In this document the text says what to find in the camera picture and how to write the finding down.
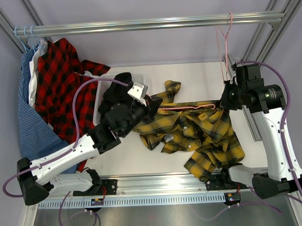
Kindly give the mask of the yellow plaid shirt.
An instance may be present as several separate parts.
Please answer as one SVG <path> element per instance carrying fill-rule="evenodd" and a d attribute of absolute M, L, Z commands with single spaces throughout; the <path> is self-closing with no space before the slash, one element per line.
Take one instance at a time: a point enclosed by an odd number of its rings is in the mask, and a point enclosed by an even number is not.
<path fill-rule="evenodd" d="M 163 143 L 163 153 L 191 152 L 184 168 L 198 179 L 244 159 L 230 113 L 220 107 L 219 101 L 175 103 L 181 82 L 168 80 L 164 86 L 164 92 L 152 96 L 162 99 L 160 107 L 215 104 L 216 109 L 158 110 L 153 120 L 146 118 L 134 128 L 147 149 L 154 150 Z"/>

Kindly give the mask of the pink wire hanger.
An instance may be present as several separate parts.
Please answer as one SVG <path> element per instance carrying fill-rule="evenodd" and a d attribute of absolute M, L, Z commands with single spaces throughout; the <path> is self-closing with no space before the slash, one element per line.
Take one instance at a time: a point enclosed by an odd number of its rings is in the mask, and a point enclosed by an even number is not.
<path fill-rule="evenodd" d="M 229 20 L 228 22 L 228 28 L 227 31 L 224 31 L 222 29 L 221 26 L 216 26 L 215 27 L 215 33 L 216 33 L 216 43 L 217 43 L 217 50 L 218 50 L 218 54 L 219 54 L 219 63 L 220 63 L 220 67 L 221 67 L 221 76 L 222 76 L 222 80 L 226 81 L 229 80 L 228 76 L 229 76 L 229 66 L 228 66 L 228 36 L 230 33 L 230 29 L 233 25 L 233 13 L 230 12 L 229 15 Z M 219 40 L 219 33 L 221 33 L 222 37 L 224 38 L 224 54 L 221 54 L 221 43 Z"/>
<path fill-rule="evenodd" d="M 203 108 L 209 108 L 211 110 L 212 109 L 214 110 L 214 109 L 216 109 L 216 105 L 215 104 L 203 104 L 203 105 L 198 105 L 198 106 L 193 106 L 193 105 L 192 106 L 190 106 L 190 105 L 186 106 L 186 105 L 184 105 L 184 106 L 178 106 L 178 107 L 177 106 L 176 107 L 175 106 L 169 106 L 169 107 L 163 107 L 162 106 L 162 107 L 159 107 L 158 110 L 162 110 L 162 111 L 164 111 L 164 110 L 165 111 L 175 111 L 175 110 L 177 111 L 178 110 L 179 111 L 179 110 L 186 110 L 186 109 L 187 110 L 188 109 L 189 110 L 190 109 L 192 109 L 192 110 L 197 110 L 198 109 L 199 110 L 199 109 L 203 109 Z"/>

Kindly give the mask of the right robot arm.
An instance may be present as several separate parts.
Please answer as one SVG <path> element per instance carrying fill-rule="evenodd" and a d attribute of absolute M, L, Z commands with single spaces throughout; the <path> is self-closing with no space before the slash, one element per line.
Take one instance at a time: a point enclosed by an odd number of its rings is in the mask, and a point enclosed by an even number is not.
<path fill-rule="evenodd" d="M 267 169 L 248 168 L 241 163 L 230 164 L 220 176 L 225 188 L 237 183 L 252 187 L 261 199 L 302 190 L 302 169 L 294 154 L 286 116 L 290 107 L 287 88 L 265 85 L 260 67 L 264 63 L 239 61 L 232 65 L 235 75 L 224 83 L 220 106 L 236 111 L 248 108 L 267 157 Z"/>

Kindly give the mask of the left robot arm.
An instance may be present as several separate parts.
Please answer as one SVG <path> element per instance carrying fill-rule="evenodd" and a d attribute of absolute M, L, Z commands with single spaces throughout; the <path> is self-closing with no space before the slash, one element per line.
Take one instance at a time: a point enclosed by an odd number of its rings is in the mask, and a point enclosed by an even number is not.
<path fill-rule="evenodd" d="M 143 119 L 154 118 L 161 103 L 160 98 L 150 98 L 146 104 L 136 100 L 131 106 L 115 104 L 98 125 L 74 144 L 40 159 L 31 161 L 23 157 L 17 161 L 17 180 L 25 205 L 38 204 L 52 194 L 98 194 L 102 182 L 95 170 L 77 174 L 65 174 L 64 171 L 118 146 L 121 138 L 126 137 Z"/>

